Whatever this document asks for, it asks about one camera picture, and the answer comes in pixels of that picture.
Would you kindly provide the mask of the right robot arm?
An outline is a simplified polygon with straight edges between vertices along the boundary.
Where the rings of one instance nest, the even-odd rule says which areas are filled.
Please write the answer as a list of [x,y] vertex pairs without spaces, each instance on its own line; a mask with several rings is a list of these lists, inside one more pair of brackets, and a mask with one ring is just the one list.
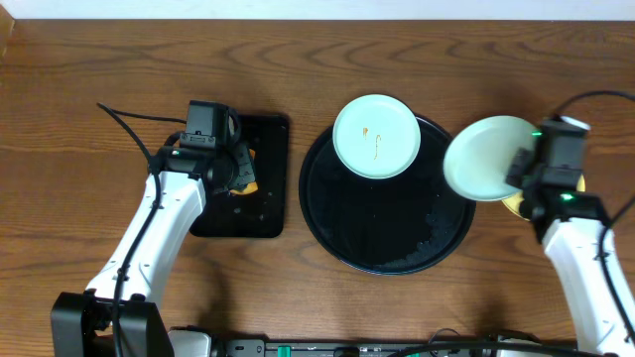
[[522,190],[520,215],[562,284],[577,347],[600,355],[634,354],[634,297],[618,261],[601,199],[577,189],[581,151],[521,148],[506,182]]

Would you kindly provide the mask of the light blue plate top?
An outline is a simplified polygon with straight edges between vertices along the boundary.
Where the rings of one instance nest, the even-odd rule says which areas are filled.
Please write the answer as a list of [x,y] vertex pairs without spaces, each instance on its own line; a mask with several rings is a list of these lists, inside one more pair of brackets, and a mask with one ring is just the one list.
[[341,109],[332,141],[338,158],[350,171],[367,179],[389,179],[414,162],[421,147],[421,129],[402,101],[368,94]]

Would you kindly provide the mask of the light blue plate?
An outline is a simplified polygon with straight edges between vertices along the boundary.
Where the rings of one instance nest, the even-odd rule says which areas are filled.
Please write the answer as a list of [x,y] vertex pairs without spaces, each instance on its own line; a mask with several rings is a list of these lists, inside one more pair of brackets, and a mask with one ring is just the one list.
[[533,150],[537,128],[509,115],[481,119],[462,130],[444,155],[444,178],[454,192],[475,201],[499,201],[519,189],[506,182],[520,149]]
[[338,158],[350,171],[367,179],[389,179],[414,162],[421,147],[421,129],[402,101],[368,94],[341,109],[332,141]]

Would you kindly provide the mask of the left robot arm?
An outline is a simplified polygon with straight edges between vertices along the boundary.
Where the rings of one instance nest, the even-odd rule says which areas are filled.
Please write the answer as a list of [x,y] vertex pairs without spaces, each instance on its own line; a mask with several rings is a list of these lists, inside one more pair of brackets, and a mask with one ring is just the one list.
[[210,198],[255,182],[254,154],[164,146],[149,159],[142,201],[119,245],[83,293],[62,293],[51,311],[58,356],[211,356],[211,334],[167,330],[160,316],[181,246]]

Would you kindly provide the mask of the orange green scrub sponge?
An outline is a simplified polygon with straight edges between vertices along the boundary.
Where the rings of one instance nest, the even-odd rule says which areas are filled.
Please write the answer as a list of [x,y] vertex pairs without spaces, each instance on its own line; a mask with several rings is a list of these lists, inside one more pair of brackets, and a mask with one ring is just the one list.
[[258,190],[255,175],[255,151],[248,149],[241,155],[242,162],[238,167],[238,177],[231,184],[232,195],[248,195]]

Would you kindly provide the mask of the yellow plate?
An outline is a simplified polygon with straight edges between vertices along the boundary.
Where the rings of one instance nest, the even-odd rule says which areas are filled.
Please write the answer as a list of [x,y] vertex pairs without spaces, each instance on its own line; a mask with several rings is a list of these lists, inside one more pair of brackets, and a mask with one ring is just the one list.
[[[536,193],[538,195],[537,198],[541,199],[541,203],[544,204],[547,211],[552,213],[562,209],[563,204],[575,199],[575,193],[573,191],[559,191],[556,188],[544,190],[542,180],[538,177],[509,175],[505,179],[505,182],[510,183],[515,187],[528,188],[532,193]],[[521,204],[524,200],[524,192],[519,191],[504,198],[502,203],[516,216],[529,221],[529,218],[526,218],[521,212]]]

